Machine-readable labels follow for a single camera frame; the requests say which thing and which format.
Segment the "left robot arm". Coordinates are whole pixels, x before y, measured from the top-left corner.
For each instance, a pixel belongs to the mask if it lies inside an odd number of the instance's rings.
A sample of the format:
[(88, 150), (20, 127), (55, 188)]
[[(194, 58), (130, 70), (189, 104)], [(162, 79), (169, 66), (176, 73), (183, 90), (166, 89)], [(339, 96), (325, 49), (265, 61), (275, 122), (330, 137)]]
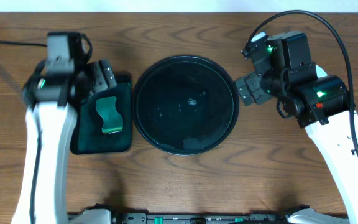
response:
[(68, 153), (78, 113), (56, 101), (29, 106), (25, 122), (27, 151), (21, 194), (13, 223), (112, 223), (108, 208), (67, 213)]

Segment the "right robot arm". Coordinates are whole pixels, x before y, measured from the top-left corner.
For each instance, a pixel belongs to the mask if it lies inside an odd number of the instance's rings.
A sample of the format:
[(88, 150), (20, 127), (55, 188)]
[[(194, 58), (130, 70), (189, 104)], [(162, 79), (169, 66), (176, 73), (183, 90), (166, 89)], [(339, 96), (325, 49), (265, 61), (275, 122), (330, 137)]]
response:
[(345, 204), (345, 223), (358, 223), (358, 116), (351, 125), (344, 82), (312, 61), (302, 32), (261, 32), (242, 53), (255, 70), (236, 80), (241, 100), (249, 106), (276, 98), (279, 115), (297, 120), (329, 167)]

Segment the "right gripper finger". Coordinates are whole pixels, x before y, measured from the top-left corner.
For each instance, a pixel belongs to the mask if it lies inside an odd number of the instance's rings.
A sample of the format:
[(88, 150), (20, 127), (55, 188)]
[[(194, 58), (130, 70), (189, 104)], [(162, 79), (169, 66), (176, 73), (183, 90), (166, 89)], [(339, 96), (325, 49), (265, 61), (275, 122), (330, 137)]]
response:
[(243, 103), (246, 106), (250, 106), (254, 103), (250, 91), (248, 89), (248, 85), (246, 83), (246, 78), (245, 77), (240, 77), (237, 80), (235, 80), (235, 85), (238, 91), (238, 94), (241, 98), (241, 100), (243, 101)]
[(262, 77), (256, 72), (246, 76), (244, 81), (247, 88), (246, 105), (251, 105), (253, 103), (261, 105), (272, 99), (272, 96), (268, 93), (268, 91), (262, 88)]

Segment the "green yellow sponge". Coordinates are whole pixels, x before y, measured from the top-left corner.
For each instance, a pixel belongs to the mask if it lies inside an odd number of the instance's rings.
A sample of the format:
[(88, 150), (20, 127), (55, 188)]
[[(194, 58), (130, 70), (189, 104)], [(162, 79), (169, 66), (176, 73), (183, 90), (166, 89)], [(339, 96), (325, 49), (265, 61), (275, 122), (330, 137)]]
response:
[(96, 111), (103, 120), (102, 133), (111, 134), (121, 132), (124, 126), (122, 116), (116, 108), (115, 96), (96, 100)]

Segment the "round black tray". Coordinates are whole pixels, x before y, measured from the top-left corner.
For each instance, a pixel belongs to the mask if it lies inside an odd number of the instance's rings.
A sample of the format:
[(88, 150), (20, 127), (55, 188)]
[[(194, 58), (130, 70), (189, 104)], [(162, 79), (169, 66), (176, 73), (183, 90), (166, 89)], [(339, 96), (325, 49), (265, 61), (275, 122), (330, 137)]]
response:
[(154, 147), (181, 156), (220, 145), (239, 116), (237, 89), (218, 63), (175, 55), (150, 66), (132, 94), (132, 120)]

